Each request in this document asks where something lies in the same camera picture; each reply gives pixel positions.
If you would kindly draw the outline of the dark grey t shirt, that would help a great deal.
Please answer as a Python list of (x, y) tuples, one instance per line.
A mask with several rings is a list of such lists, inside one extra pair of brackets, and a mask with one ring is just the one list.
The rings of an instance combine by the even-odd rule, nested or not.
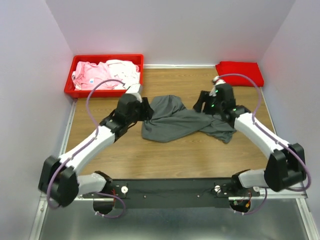
[(202, 132), (227, 144), (236, 132), (219, 115), (186, 108), (176, 95), (156, 96), (150, 106), (154, 111), (152, 118), (144, 121), (141, 127), (141, 136), (145, 140), (168, 143)]

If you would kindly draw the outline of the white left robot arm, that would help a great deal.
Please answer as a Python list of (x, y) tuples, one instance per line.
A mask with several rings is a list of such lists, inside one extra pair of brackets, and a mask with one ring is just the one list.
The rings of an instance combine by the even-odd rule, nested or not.
[(109, 178), (96, 172), (80, 176), (80, 172), (133, 124), (150, 120), (153, 113), (147, 97), (125, 93), (118, 100), (116, 108), (97, 125), (91, 135), (72, 150), (59, 157), (49, 156), (44, 161), (38, 189), (60, 207), (67, 207), (82, 194), (95, 192), (101, 198), (107, 197), (111, 191)]

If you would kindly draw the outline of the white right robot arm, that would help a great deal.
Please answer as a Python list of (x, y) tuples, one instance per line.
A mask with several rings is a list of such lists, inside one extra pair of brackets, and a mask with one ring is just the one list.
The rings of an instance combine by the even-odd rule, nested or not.
[(218, 84), (211, 91), (202, 90), (193, 109), (220, 116), (224, 123), (254, 143), (267, 159), (264, 169), (247, 169), (231, 177), (230, 191), (234, 195), (241, 196), (253, 187), (280, 192), (306, 180), (304, 148), (281, 139), (261, 124), (248, 108), (237, 105), (233, 87), (228, 83)]

